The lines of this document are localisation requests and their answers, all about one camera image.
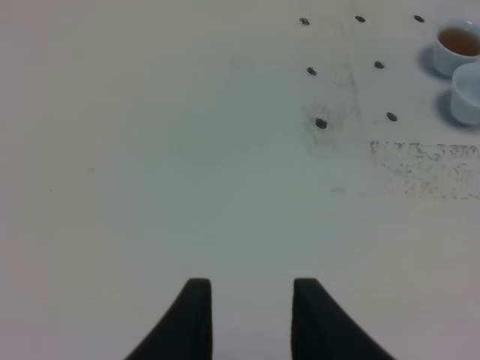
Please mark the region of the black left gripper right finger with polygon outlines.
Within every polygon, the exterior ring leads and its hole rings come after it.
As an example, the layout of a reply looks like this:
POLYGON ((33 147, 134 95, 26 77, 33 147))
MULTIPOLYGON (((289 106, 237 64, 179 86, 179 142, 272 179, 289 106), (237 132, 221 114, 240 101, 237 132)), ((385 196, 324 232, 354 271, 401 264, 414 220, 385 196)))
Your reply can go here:
POLYGON ((293 282, 293 359, 392 359, 315 278, 293 282))

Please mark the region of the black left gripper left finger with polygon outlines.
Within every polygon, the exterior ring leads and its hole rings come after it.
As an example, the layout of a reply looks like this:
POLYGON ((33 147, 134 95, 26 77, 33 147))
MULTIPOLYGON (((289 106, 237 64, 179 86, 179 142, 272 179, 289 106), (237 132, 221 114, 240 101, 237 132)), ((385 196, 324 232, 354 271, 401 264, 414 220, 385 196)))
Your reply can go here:
POLYGON ((212 354, 212 285, 206 278, 191 278, 128 358, 211 359, 212 354))

